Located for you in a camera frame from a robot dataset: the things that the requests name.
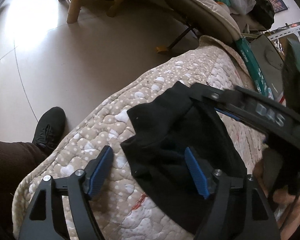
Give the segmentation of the black pants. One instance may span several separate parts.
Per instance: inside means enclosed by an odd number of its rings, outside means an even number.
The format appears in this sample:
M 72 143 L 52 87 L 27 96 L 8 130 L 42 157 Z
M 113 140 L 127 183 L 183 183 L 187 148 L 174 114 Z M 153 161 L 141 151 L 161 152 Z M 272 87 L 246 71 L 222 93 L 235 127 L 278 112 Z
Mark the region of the black pants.
M 127 114 L 135 134 L 121 143 L 133 178 L 189 233 L 198 230 L 209 202 L 197 191 L 185 150 L 194 148 L 200 159 L 231 177 L 247 173 L 221 118 L 200 97 L 203 89 L 200 83 L 176 82 L 152 102 L 132 107 Z

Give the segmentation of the green long cardboard box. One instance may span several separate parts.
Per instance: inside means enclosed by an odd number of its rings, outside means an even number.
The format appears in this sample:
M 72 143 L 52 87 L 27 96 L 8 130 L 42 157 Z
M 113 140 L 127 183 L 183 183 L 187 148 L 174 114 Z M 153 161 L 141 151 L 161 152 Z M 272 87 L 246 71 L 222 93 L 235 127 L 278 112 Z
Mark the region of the green long cardboard box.
M 271 88 L 267 85 L 258 61 L 250 48 L 250 43 L 245 37 L 242 37 L 235 41 L 235 46 L 247 67 L 256 90 L 267 98 L 274 99 Z

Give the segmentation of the grey laptop bag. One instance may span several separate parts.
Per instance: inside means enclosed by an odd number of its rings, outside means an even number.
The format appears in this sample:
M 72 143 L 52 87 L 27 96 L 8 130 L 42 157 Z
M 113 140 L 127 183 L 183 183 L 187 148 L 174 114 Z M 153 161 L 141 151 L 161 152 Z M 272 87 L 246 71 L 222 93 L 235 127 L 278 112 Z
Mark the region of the grey laptop bag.
M 260 67 L 267 88 L 271 90 L 276 102 L 283 100 L 282 67 L 283 59 L 266 35 L 260 35 L 252 42 L 250 48 Z

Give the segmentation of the brown trouser leg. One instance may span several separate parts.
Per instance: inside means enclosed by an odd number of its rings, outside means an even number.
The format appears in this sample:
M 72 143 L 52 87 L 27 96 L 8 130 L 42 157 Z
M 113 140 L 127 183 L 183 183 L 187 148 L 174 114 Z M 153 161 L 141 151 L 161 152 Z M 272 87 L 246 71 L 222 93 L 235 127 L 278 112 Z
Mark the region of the brown trouser leg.
M 23 178 L 50 153 L 42 146 L 30 142 L 0 141 L 0 239 L 14 239 L 13 195 Z

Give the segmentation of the heart pattern quilted bedspread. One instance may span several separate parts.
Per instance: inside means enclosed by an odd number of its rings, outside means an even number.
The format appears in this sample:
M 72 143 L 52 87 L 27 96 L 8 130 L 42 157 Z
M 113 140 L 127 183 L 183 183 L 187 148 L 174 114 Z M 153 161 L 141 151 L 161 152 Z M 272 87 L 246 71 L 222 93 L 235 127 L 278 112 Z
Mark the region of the heart pattern quilted bedspread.
M 199 47 L 159 65 L 102 102 L 57 149 L 19 184 L 12 204 L 13 233 L 21 237 L 26 208 L 45 176 L 64 178 L 84 168 L 102 147 L 113 148 L 110 176 L 91 201 L 93 214 L 106 239 L 192 239 L 192 235 L 164 214 L 130 175 L 120 143 L 134 134 L 127 111 L 151 102 L 175 81 L 207 83 L 217 88 L 253 83 L 245 58 L 235 47 L 208 36 Z

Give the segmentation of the beige padded lounger cushion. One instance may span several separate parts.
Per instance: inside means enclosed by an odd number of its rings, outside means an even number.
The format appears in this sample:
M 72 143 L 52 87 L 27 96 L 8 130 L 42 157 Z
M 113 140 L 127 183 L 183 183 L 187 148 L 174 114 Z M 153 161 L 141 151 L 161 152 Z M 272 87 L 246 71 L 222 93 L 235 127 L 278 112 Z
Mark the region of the beige padded lounger cushion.
M 214 0 L 164 0 L 189 25 L 201 34 L 231 44 L 242 38 L 238 24 Z

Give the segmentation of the black shoe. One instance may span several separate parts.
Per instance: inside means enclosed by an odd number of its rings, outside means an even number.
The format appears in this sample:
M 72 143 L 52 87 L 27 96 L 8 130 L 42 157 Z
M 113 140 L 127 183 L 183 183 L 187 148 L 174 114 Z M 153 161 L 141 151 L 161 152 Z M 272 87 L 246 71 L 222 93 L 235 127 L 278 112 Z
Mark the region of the black shoe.
M 61 107 L 52 107 L 39 119 L 32 143 L 50 155 L 62 140 L 66 115 Z

